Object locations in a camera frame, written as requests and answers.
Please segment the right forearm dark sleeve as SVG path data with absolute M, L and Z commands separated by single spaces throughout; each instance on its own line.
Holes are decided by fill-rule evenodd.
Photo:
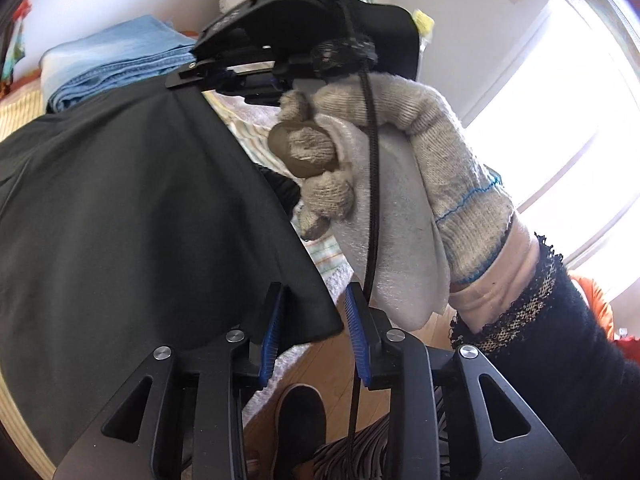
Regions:
M 638 478 L 638 364 L 608 340 L 543 237 L 514 219 L 496 260 L 449 303 L 452 344 L 488 357 L 582 478 Z

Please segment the right hand white glove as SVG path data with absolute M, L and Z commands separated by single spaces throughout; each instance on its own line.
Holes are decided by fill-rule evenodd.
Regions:
M 357 273 L 380 206 L 373 293 L 396 325 L 418 330 L 488 270 L 517 218 L 439 92 L 389 74 L 370 83 L 370 100 L 354 76 L 286 92 L 270 148 L 303 181 L 303 237 L 334 234 Z

